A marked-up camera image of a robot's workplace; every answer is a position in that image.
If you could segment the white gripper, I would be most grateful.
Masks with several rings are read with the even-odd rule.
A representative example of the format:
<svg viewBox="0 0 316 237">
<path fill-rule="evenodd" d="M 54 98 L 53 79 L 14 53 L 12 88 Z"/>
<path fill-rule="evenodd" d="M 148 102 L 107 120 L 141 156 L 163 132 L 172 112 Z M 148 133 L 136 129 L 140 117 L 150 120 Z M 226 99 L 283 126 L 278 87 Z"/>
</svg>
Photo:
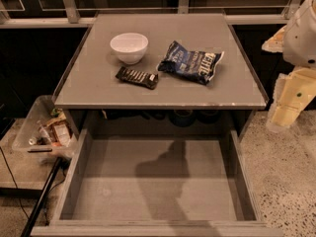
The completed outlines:
<svg viewBox="0 0 316 237">
<path fill-rule="evenodd" d="M 267 52 L 280 52 L 295 65 L 276 79 L 273 103 L 268 112 L 269 131 L 290 128 L 316 97 L 316 0 L 305 0 L 286 27 L 280 28 L 262 45 Z"/>
</svg>

